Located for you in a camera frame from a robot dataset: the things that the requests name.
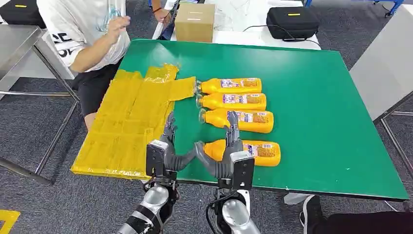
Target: white table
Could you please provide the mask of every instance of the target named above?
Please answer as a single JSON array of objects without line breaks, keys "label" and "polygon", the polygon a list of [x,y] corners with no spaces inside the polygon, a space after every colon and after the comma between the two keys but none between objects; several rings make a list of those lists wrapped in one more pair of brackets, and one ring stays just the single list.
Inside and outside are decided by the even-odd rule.
[{"label": "white table", "polygon": [[413,161],[404,153],[386,121],[388,115],[411,116],[397,108],[413,97],[413,5],[401,5],[350,70],[374,122],[381,122],[413,176]]},{"label": "white table", "polygon": [[[165,9],[170,10],[176,0],[168,0]],[[266,15],[271,7],[293,7],[302,6],[301,1],[291,0],[249,0],[234,12],[228,7],[229,3],[235,4],[235,0],[206,0],[206,3],[216,4],[214,36],[212,43],[237,44],[237,45],[258,45],[286,48],[300,48],[320,50],[321,48],[311,41],[285,42],[272,38],[267,27],[254,27],[242,32],[249,26],[265,25]],[[162,23],[158,23],[152,39],[157,39],[163,29]],[[176,40],[175,32],[171,40]],[[318,43],[317,36],[314,35],[309,40]]]}]

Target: white t-shirt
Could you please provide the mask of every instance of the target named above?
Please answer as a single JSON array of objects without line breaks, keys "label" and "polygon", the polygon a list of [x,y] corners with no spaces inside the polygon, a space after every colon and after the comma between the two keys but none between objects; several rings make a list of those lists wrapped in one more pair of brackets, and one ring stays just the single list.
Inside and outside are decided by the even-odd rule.
[{"label": "white t-shirt", "polygon": [[[126,15],[125,0],[37,0],[37,4],[55,47],[68,67],[79,51],[106,34],[109,20]],[[88,71],[117,63],[130,42],[128,33],[122,32],[102,61]]]}]

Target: black shoe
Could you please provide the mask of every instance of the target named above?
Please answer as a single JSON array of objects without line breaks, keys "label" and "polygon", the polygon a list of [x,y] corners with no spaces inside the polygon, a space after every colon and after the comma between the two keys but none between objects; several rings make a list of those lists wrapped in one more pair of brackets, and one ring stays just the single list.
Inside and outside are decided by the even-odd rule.
[{"label": "black shoe", "polygon": [[307,197],[300,213],[300,222],[304,227],[304,234],[311,234],[313,227],[325,220],[326,218],[321,210],[320,197],[317,195]]}]

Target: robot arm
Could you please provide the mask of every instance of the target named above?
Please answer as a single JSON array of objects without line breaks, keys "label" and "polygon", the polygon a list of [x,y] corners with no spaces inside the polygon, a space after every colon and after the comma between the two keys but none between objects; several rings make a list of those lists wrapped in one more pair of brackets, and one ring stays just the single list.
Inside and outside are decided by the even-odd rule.
[{"label": "robot arm", "polygon": [[231,154],[243,150],[243,142],[240,139],[240,130],[238,128],[238,115],[233,111],[229,114],[230,127],[226,128],[225,151],[222,161],[215,161],[204,152],[204,143],[198,141],[195,143],[197,158],[202,162],[208,172],[215,178],[231,178]]},{"label": "robot arm", "polygon": [[179,199],[177,172],[195,157],[195,149],[182,156],[175,154],[174,122],[171,113],[160,140],[147,145],[146,174],[152,178],[144,184],[143,201],[116,234],[159,234],[173,216],[173,205]]},{"label": "robot arm", "polygon": [[147,191],[143,201],[122,225],[116,234],[159,234],[174,214],[173,205],[179,199],[176,182],[177,172],[197,156],[211,175],[218,178],[216,200],[206,209],[216,214],[216,227],[221,234],[260,234],[249,216],[249,193],[252,187],[254,157],[242,151],[239,139],[238,119],[230,113],[230,127],[227,127],[226,149],[223,160],[211,159],[203,150],[201,142],[183,156],[175,154],[174,140],[176,126],[171,114],[160,140],[147,145],[146,174],[152,178],[144,184]]},{"label": "robot arm", "polygon": [[[201,142],[195,143],[196,156],[208,169],[208,172],[218,178],[215,200],[206,208],[206,219],[214,234],[260,234],[250,218],[249,192],[252,188],[254,174],[254,157],[243,151],[239,138],[238,116],[235,112],[229,114],[230,127],[226,127],[226,148],[223,159],[217,162],[211,159],[203,150]],[[209,220],[209,209],[213,209],[215,227]]]}]

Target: black shorts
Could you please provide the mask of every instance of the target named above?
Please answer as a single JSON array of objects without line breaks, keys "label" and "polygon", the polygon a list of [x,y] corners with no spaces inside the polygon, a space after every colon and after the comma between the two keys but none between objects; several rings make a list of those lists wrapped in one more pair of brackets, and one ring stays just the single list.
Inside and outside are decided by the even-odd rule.
[{"label": "black shorts", "polygon": [[96,71],[79,73],[74,79],[72,88],[77,90],[84,117],[99,109],[103,96],[116,75],[121,61],[117,64],[106,65]]}]

